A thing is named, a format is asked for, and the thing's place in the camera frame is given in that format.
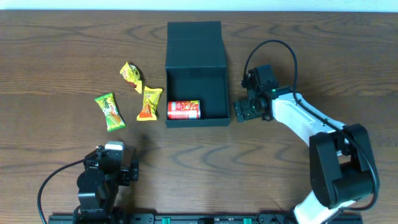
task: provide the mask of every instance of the yellow snack package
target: yellow snack package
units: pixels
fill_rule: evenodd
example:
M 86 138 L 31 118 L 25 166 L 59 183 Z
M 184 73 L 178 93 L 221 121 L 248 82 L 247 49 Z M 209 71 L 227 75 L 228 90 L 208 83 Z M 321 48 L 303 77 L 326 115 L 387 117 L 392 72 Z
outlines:
M 108 131 L 114 131 L 126 127 L 125 122 L 119 115 L 118 108 L 114 102 L 113 93 L 108 93 L 94 99 L 105 114 Z
M 120 74 L 128 82 L 128 84 L 137 90 L 137 92 L 142 93 L 142 81 L 139 79 L 140 74 L 137 67 L 134 65 L 129 65 L 129 63 L 126 62 L 122 69 L 120 69 Z
M 145 86 L 142 111 L 137 116 L 137 121 L 155 121 L 157 119 L 156 108 L 162 91 L 161 88 L 151 89 Z

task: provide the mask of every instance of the wooden table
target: wooden table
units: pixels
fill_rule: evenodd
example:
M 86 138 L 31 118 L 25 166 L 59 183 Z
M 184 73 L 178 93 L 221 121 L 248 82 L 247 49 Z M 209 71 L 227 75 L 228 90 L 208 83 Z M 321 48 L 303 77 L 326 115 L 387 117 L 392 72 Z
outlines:
M 290 44 L 298 90 L 312 105 L 371 138 L 381 178 L 366 223 L 398 219 L 398 14 L 324 12 L 0 12 L 0 222 L 40 223 L 37 191 L 55 169 L 99 144 L 124 141 L 140 158 L 139 181 L 121 187 L 117 204 L 159 213 L 257 213 L 288 210 L 311 191 L 308 147 L 277 121 L 220 128 L 138 122 L 142 95 L 120 76 L 132 61 L 146 85 L 166 87 L 168 21 L 222 21 L 230 105 L 245 96 L 239 81 L 250 51 L 267 39 Z M 270 63 L 281 85 L 293 81 L 287 50 L 270 44 L 250 68 Z M 94 97 L 114 92 L 127 128 L 106 130 Z M 78 205 L 82 165 L 44 189 L 45 216 Z

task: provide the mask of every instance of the can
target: can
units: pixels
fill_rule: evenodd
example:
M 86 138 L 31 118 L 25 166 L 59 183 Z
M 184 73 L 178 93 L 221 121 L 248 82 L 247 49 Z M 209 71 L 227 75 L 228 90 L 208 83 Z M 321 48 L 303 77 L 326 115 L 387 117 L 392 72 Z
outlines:
M 169 101 L 167 117 L 169 119 L 200 119 L 199 100 Z

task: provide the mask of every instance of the open box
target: open box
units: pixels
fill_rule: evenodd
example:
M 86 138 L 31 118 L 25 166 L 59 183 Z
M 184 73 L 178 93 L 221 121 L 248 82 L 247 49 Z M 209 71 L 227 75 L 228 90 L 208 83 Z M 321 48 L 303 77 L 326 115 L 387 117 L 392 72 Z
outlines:
M 168 128 L 229 125 L 221 22 L 169 22 L 167 101 L 199 100 L 200 119 L 166 119 Z

